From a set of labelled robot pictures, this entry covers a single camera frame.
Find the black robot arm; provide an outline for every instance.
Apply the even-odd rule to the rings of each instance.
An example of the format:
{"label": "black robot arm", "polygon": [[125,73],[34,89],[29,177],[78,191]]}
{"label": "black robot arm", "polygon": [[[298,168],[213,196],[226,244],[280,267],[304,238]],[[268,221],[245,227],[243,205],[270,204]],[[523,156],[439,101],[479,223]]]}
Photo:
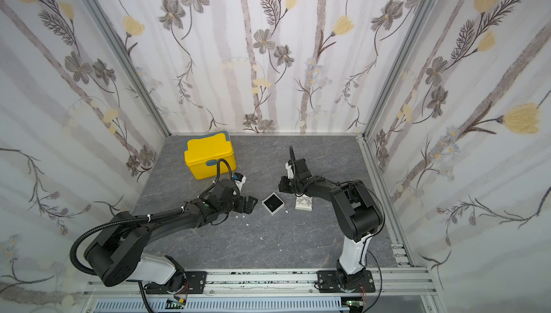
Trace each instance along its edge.
{"label": "black robot arm", "polygon": [[342,232],[356,242],[368,233],[374,234],[382,225],[380,208],[361,180],[338,184],[312,175],[304,158],[295,159],[292,146],[290,155],[291,159],[286,164],[288,175],[281,178],[279,192],[319,197],[331,202]]}

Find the flower stem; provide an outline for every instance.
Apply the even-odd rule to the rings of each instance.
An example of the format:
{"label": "flower stem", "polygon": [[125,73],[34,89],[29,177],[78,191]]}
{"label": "flower stem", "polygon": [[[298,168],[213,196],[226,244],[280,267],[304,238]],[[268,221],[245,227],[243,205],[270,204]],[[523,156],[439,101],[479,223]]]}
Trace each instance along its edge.
{"label": "flower stem", "polygon": [[182,39],[184,39],[185,37],[187,37],[187,35],[189,34],[189,32],[191,32],[191,25],[193,24],[193,14],[191,14],[191,6],[189,7],[189,30],[187,31],[186,35],[182,37]]}
{"label": "flower stem", "polygon": [[270,55],[270,51],[268,50],[268,59],[270,60],[270,65],[272,66],[272,68],[275,70],[276,73],[279,74],[279,71],[274,67],[274,65],[272,64],[272,56]]}
{"label": "flower stem", "polygon": [[404,21],[408,18],[408,15],[411,13],[412,9],[410,9],[408,11],[408,13],[406,14],[406,16],[404,17],[404,19],[402,20],[402,23],[400,23],[400,25],[398,25],[398,27],[396,27],[396,30],[392,31],[391,34],[389,34],[388,36],[384,37],[384,38],[381,38],[381,40],[384,40],[384,39],[387,39],[388,37],[390,37],[391,35],[394,34],[394,32],[396,32],[403,24],[404,24]]}
{"label": "flower stem", "polygon": [[478,123],[472,124],[471,127],[473,127],[473,126],[475,126],[475,125],[479,125],[479,124],[481,124],[481,123],[485,123],[485,122],[497,121],[498,119],[499,119],[499,117],[498,117],[498,118],[492,118],[492,119],[486,119],[486,120],[484,120],[484,121],[482,121],[482,122],[478,122]]}

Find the black cable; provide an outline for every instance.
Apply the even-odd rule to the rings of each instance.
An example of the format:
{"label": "black cable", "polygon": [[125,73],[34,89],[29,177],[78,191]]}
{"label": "black cable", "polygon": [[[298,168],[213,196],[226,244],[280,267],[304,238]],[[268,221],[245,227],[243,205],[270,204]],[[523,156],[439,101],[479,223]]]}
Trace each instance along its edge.
{"label": "black cable", "polygon": [[216,179],[214,180],[214,182],[212,184],[210,184],[209,187],[207,187],[202,193],[200,193],[199,196],[197,196],[197,198],[203,199],[203,197],[205,197],[207,195],[207,193],[209,193],[209,191],[213,189],[216,182],[220,179],[220,163],[226,164],[226,167],[228,167],[228,174],[230,175],[230,180],[235,182],[234,176],[231,173],[230,164],[225,159],[218,159],[218,161],[216,162]]}
{"label": "black cable", "polygon": [[150,215],[150,217],[148,216],[144,216],[144,217],[133,217],[133,218],[129,218],[129,219],[124,219],[124,220],[119,220],[119,221],[113,221],[113,222],[108,222],[108,223],[104,223],[102,225],[99,225],[97,227],[94,227],[92,229],[90,229],[89,231],[87,231],[86,233],[80,235],[77,240],[75,240],[75,242],[73,243],[73,245],[71,246],[71,250],[69,251],[69,259],[71,260],[71,263],[73,264],[73,266],[79,270],[79,271],[82,271],[84,273],[87,273],[89,275],[96,275],[96,272],[94,271],[94,269],[91,269],[91,268],[88,268],[87,266],[83,265],[77,258],[77,249],[79,247],[79,245],[86,239],[88,238],[90,235],[94,234],[94,233],[97,233],[99,232],[100,230],[103,230],[107,227],[111,227],[111,226],[115,226],[115,225],[121,225],[121,224],[128,224],[128,223],[134,223],[134,222],[145,222],[145,221],[154,221],[154,220],[162,220],[162,219],[166,219],[166,218],[171,218],[171,217],[174,217],[176,215],[179,215],[183,213],[182,210],[178,210],[177,212],[172,212],[172,213],[165,213],[165,214],[159,214],[159,215],[155,215],[155,214],[152,214]]}
{"label": "black cable", "polygon": [[147,302],[147,299],[145,298],[145,292],[143,290],[143,284],[141,283],[141,281],[138,282],[138,286],[139,286],[139,293],[141,294],[141,300],[143,301],[145,309],[147,310],[148,313],[155,313],[151,309],[151,306],[149,306],[149,303]]}
{"label": "black cable", "polygon": [[[364,309],[362,312],[367,312],[369,309],[371,309],[377,303],[377,300],[379,299],[379,297],[381,296],[381,293],[382,293],[381,267],[379,266],[379,262],[377,262],[377,258],[375,258],[375,256],[371,253],[371,251],[367,250],[367,252],[369,252],[369,254],[373,257],[373,259],[375,260],[375,264],[377,264],[377,268],[379,269],[379,276],[381,277],[381,287],[379,288],[379,294],[377,295],[377,298],[375,298],[375,301],[373,301],[373,303],[368,308]],[[366,264],[368,263],[368,254],[367,253],[365,254],[365,263]]]}

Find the metal bracket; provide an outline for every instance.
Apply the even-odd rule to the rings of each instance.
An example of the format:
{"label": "metal bracket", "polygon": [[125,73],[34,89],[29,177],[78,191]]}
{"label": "metal bracket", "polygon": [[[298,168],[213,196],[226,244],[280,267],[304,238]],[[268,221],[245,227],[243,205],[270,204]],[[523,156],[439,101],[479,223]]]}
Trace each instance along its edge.
{"label": "metal bracket", "polygon": [[[371,271],[364,270],[364,274],[360,283],[364,287],[366,293],[375,293],[375,283]],[[320,270],[317,272],[317,285],[320,293],[344,293],[337,281],[337,271]],[[361,293],[362,288],[358,287],[351,293]]]}
{"label": "metal bracket", "polygon": [[[205,287],[205,282],[207,281],[207,272],[206,271],[186,271],[187,278],[187,289],[185,293],[187,294],[203,294],[203,289]],[[148,288],[146,284],[145,287],[146,294],[166,294],[166,288]]]}
{"label": "metal bracket", "polygon": [[398,267],[411,267],[410,259],[406,253],[406,249],[403,244],[390,244],[392,247],[392,253],[396,259],[396,264]]}

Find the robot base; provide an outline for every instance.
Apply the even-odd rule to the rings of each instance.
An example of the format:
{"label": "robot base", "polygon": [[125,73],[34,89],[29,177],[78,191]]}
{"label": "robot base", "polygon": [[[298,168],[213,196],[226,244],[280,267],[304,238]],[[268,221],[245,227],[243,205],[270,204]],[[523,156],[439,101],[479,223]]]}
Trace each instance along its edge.
{"label": "robot base", "polygon": [[359,277],[358,284],[354,289],[343,290],[341,289],[341,284],[338,280],[337,271],[318,271],[317,272],[317,284],[319,286],[320,293],[361,293],[363,285],[366,293],[375,293],[375,283],[373,282],[373,276],[371,271],[363,270],[361,271],[361,277]]}

